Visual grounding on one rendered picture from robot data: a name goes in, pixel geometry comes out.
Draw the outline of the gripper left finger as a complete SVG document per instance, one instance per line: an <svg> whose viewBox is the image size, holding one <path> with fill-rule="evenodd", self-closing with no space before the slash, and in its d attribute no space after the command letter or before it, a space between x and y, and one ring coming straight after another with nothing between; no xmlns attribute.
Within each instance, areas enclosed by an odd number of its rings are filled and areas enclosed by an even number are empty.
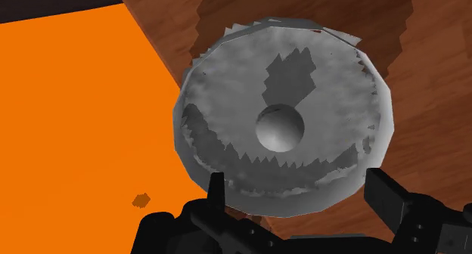
<svg viewBox="0 0 472 254"><path fill-rule="evenodd" d="M207 197L187 202L179 217L169 212L146 215L130 254L284 254L284 241L248 218L230 216L224 175L215 172Z"/></svg>

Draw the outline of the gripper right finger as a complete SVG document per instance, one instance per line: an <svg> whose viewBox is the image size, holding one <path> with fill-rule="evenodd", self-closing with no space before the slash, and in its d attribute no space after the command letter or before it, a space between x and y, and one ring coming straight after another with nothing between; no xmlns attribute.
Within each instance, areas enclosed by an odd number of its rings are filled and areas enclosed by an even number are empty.
<svg viewBox="0 0 472 254"><path fill-rule="evenodd" d="M379 168L365 175L364 199L394 233L403 254L472 254L472 202L461 211L407 191Z"/></svg>

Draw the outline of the brown wooden table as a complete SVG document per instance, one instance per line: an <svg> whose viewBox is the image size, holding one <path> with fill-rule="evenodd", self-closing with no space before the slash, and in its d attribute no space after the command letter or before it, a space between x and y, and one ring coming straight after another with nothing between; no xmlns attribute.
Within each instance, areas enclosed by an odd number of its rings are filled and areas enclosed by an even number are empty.
<svg viewBox="0 0 472 254"><path fill-rule="evenodd" d="M472 202L472 0L122 1L174 82L235 23L295 17L358 36L392 95L383 170L454 209Z"/></svg>

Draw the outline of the grey round pot lid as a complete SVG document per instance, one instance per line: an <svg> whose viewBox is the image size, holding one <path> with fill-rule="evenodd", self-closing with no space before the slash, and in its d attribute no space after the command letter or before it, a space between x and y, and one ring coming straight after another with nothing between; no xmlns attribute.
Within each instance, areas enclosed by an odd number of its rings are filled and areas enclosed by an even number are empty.
<svg viewBox="0 0 472 254"><path fill-rule="evenodd" d="M283 218L357 192L394 132L390 89L358 43L311 20L227 28L184 72L173 111L191 180L207 189L222 172L228 206Z"/></svg>

